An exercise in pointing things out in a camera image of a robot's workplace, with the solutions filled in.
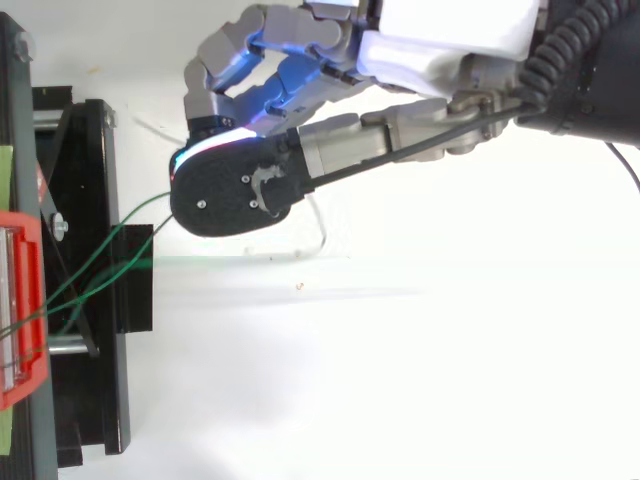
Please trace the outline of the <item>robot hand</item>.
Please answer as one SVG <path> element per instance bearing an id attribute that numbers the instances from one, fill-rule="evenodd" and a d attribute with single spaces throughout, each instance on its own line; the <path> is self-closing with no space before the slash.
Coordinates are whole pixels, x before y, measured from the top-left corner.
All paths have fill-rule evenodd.
<path id="1" fill-rule="evenodd" d="M 170 207 L 200 237 L 273 226 L 317 188 L 463 155 L 514 117 L 543 1 L 255 4 L 187 64 Z"/>

